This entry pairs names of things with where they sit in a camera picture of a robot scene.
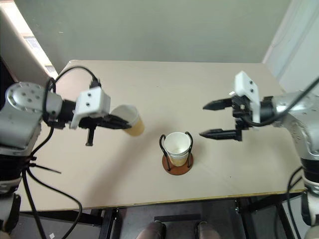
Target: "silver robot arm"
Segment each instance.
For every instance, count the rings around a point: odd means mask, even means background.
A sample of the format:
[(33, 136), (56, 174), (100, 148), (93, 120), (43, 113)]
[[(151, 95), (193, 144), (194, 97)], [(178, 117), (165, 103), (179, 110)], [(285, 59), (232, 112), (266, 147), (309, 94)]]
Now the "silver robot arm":
[[(274, 114), (284, 111), (299, 94), (273, 97)], [(302, 216), (307, 225), (319, 228), (319, 97), (309, 93), (273, 125), (285, 127), (292, 135), (304, 171)]]
[[(43, 113), (45, 94), (46, 114)], [(41, 122), (63, 129), (65, 124), (88, 129), (86, 146), (93, 145), (97, 126), (112, 129), (130, 128), (127, 121), (109, 114), (111, 98), (96, 79), (90, 89), (81, 92), (76, 102), (63, 100), (58, 94), (33, 83), (10, 86), (5, 105), (0, 111), (0, 236), (10, 233), (18, 221), (21, 198), (14, 192), (21, 181), (21, 172), (30, 160), (32, 149), (41, 131)]]
[[(317, 79), (312, 87), (318, 85)], [(305, 238), (319, 238), (319, 96), (307, 93), (298, 103), (284, 112), (301, 92), (288, 93), (282, 96), (265, 97), (260, 103), (257, 85), (240, 72), (235, 77), (235, 89), (229, 95), (232, 98), (216, 100), (204, 106), (205, 110), (222, 110), (233, 108), (236, 118), (236, 129), (211, 129), (200, 133), (212, 139), (234, 139), (242, 141), (242, 130), (259, 126), (267, 122), (275, 127), (285, 127), (292, 135), (296, 150), (303, 167), (305, 190), (302, 194), (302, 216), (304, 222), (311, 226)]]

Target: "round wooden base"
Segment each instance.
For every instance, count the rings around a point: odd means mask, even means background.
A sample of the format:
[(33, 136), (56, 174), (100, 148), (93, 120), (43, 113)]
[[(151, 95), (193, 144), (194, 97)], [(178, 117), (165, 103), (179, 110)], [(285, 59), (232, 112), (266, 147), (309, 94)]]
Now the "round wooden base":
[(163, 155), (162, 160), (161, 160), (163, 167), (165, 169), (165, 171), (171, 175), (182, 175), (184, 173), (187, 173), (193, 166), (194, 163), (194, 158), (193, 155), (190, 154), (190, 167), (188, 167), (188, 160), (186, 161), (186, 163), (182, 166), (175, 166), (171, 163), (170, 159), (168, 159), (168, 163), (169, 163), (169, 167), (170, 167), (170, 171), (168, 170), (168, 166), (167, 166), (167, 160), (165, 158), (165, 155)]

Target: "table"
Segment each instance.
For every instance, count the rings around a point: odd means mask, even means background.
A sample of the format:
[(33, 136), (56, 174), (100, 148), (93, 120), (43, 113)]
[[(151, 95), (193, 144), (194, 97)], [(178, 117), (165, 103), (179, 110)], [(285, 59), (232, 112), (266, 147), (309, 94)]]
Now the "table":
[[(85, 146), (86, 130), (57, 129), (37, 153), (37, 164), (62, 174), (34, 168), (35, 176), (73, 195), (84, 208), (280, 194), (300, 165), (290, 134), (283, 128), (244, 131), (242, 142), (198, 135), (211, 128), (234, 128), (231, 109), (213, 112), (202, 107), (227, 98), (241, 70), (258, 84), (261, 97), (282, 94), (263, 64), (72, 60), (66, 68), (74, 65), (88, 67), (101, 80), (111, 96), (111, 110), (133, 104), (146, 126), (138, 137), (98, 128), (93, 147)], [(75, 100), (90, 81), (85, 71), (71, 71), (57, 84), (57, 93)], [(189, 131), (194, 140), (193, 168), (181, 176), (166, 173), (161, 165), (159, 137), (173, 131)], [(38, 142), (47, 134), (43, 125)], [(76, 208), (69, 199), (31, 179), (29, 183), (38, 210)], [(21, 210), (30, 210), (22, 183), (18, 193)]]

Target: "brown shoe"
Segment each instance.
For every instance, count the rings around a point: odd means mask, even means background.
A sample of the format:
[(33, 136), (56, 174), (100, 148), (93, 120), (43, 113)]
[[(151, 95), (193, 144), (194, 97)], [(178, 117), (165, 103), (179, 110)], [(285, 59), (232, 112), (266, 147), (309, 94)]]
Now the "brown shoe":
[(140, 232), (136, 239), (165, 239), (165, 236), (165, 224), (161, 222), (153, 222), (148, 224), (148, 226)]
[(200, 222), (195, 228), (196, 239), (221, 239), (217, 231), (214, 230), (211, 224)]

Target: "white paper cup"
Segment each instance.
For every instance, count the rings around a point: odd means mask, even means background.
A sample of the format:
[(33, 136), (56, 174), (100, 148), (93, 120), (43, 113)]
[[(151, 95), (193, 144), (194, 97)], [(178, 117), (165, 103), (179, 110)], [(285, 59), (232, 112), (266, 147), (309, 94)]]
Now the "white paper cup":
[(131, 128), (126, 128), (124, 131), (131, 136), (138, 136), (144, 132), (144, 124), (141, 120), (138, 110), (132, 105), (117, 106), (111, 112), (112, 115), (118, 116), (128, 122)]
[(182, 132), (173, 132), (166, 137), (164, 148), (173, 165), (182, 166), (186, 163), (190, 144), (189, 136)]
[(188, 158), (188, 152), (182, 156), (173, 156), (168, 154), (169, 160), (171, 161), (171, 163), (175, 166), (183, 166)]

